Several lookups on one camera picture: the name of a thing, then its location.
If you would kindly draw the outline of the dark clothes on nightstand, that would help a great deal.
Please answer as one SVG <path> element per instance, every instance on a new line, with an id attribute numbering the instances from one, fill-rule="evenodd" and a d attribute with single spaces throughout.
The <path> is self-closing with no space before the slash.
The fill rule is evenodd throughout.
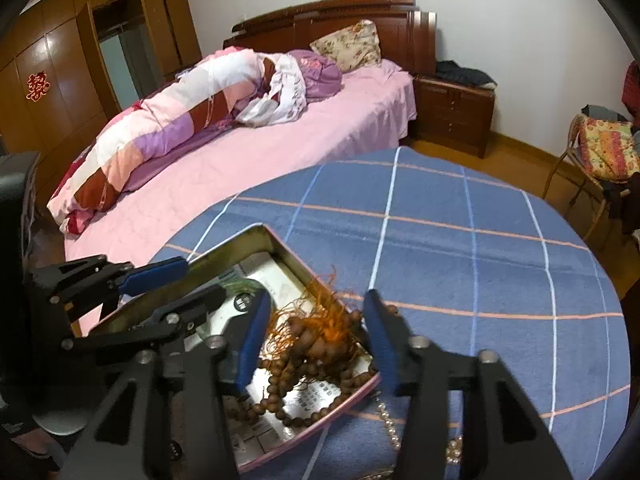
<path id="1" fill-rule="evenodd" d="M 437 61 L 435 75 L 441 80 L 449 81 L 453 84 L 461 84 L 462 86 L 487 90 L 495 90 L 497 88 L 497 83 L 488 73 L 476 68 L 460 66 L 453 60 Z"/>

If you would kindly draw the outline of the purple folded garment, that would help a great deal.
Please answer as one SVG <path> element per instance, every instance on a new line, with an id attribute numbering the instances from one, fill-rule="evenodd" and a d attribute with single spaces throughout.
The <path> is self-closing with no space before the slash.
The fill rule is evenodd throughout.
<path id="1" fill-rule="evenodd" d="M 341 91 L 343 73 L 334 61 L 311 50 L 296 49 L 288 54 L 303 75 L 308 102 L 323 101 Z"/>

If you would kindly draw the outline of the green jade bangle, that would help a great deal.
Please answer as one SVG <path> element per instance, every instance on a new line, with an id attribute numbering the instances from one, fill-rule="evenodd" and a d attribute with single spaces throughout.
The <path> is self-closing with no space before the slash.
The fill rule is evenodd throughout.
<path id="1" fill-rule="evenodd" d="M 224 290 L 227 299 L 247 296 L 248 301 L 252 301 L 265 289 L 263 284 L 252 278 L 235 278 L 234 280 L 220 281 L 218 285 Z"/>

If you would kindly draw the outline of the patchwork pink quilt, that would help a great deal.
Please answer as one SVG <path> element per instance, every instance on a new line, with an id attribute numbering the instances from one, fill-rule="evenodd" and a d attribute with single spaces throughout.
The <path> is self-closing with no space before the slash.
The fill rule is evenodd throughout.
<path id="1" fill-rule="evenodd" d="M 306 106 L 304 76 L 293 55 L 218 50 L 111 119 L 67 169 L 49 212 L 63 234 L 79 235 L 95 214 L 114 206 L 147 162 L 210 128 L 295 122 Z"/>

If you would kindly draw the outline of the floral pillow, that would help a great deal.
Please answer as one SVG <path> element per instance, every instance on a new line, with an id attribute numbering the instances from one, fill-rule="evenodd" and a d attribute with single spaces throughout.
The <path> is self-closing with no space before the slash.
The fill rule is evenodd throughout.
<path id="1" fill-rule="evenodd" d="M 370 20 L 336 30 L 310 44 L 315 54 L 333 61 L 343 74 L 381 63 L 378 29 Z"/>

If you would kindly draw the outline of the dark wooden headboard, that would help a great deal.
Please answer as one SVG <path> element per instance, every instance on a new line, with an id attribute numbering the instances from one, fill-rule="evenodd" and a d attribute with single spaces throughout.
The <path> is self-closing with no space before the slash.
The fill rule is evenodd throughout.
<path id="1" fill-rule="evenodd" d="M 224 46 L 262 52 L 307 49 L 331 32 L 373 22 L 383 58 L 409 73 L 433 75 L 436 68 L 437 14 L 416 0 L 320 0 L 296 4 L 235 24 Z"/>

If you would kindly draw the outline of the pink metal tin box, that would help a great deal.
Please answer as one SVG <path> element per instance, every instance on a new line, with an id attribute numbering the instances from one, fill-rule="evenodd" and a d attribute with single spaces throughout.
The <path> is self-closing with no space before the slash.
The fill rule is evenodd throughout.
<path id="1" fill-rule="evenodd" d="M 268 226 L 255 223 L 197 256 L 181 280 L 129 296 L 92 331 L 134 328 L 171 301 L 235 278 L 258 281 L 271 297 L 253 379 L 224 400 L 235 461 L 245 474 L 303 443 L 378 385 L 366 334 L 330 282 L 317 278 Z M 249 304 L 247 296 L 226 298 L 186 335 L 184 348 L 222 334 Z"/>

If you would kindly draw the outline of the wooden nightstand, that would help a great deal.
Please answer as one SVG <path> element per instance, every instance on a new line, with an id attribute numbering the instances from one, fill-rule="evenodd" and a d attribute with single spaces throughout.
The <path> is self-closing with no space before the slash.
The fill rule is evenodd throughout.
<path id="1" fill-rule="evenodd" d="M 485 156 L 495 109 L 495 91 L 415 76 L 415 139 Z"/>

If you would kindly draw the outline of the blue plaid tablecloth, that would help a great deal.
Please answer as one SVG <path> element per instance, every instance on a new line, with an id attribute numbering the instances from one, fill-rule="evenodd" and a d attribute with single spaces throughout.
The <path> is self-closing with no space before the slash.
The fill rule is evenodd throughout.
<path id="1" fill-rule="evenodd" d="M 156 258 L 197 257 L 254 223 L 351 306 L 375 288 L 443 349 L 495 350 L 575 478 L 590 477 L 620 437 L 630 384 L 620 300 L 538 197 L 395 148 L 211 198 Z"/>

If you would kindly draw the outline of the hanging dark clothes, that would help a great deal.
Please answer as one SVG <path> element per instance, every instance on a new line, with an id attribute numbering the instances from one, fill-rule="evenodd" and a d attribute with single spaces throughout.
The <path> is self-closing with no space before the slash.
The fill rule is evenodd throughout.
<path id="1" fill-rule="evenodd" d="M 636 61 L 631 62 L 628 66 L 623 84 L 622 102 L 628 113 L 631 114 L 634 123 L 638 125 L 640 114 L 640 70 Z"/>

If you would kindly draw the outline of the wooden wardrobe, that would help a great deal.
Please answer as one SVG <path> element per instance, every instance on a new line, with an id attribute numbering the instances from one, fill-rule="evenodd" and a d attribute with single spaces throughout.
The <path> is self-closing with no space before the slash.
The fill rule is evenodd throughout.
<path id="1" fill-rule="evenodd" d="M 39 153 L 39 206 L 122 110 L 99 46 L 121 10 L 142 17 L 160 82 L 201 58 L 188 0 L 40 0 L 1 39 L 1 139 Z"/>

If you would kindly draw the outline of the pink bed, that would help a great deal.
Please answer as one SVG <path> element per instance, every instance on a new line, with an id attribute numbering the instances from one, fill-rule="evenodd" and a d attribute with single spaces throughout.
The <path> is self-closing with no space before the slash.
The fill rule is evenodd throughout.
<path id="1" fill-rule="evenodd" d="M 134 170 L 116 204 L 66 238 L 75 260 L 103 254 L 142 266 L 209 206 L 290 172 L 396 148 L 416 119 L 412 76 L 392 61 L 344 76 L 295 122 L 204 131 Z"/>

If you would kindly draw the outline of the chair with colourful cushion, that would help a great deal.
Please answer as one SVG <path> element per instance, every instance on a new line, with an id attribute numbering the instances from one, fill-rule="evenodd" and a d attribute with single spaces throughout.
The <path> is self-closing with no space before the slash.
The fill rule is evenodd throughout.
<path id="1" fill-rule="evenodd" d="M 580 174 L 567 208 L 582 194 L 590 200 L 592 220 L 584 240 L 592 237 L 605 214 L 623 222 L 626 235 L 639 229 L 639 154 L 632 122 L 603 106 L 583 107 L 570 122 L 564 151 L 548 173 L 542 198 L 566 162 Z"/>

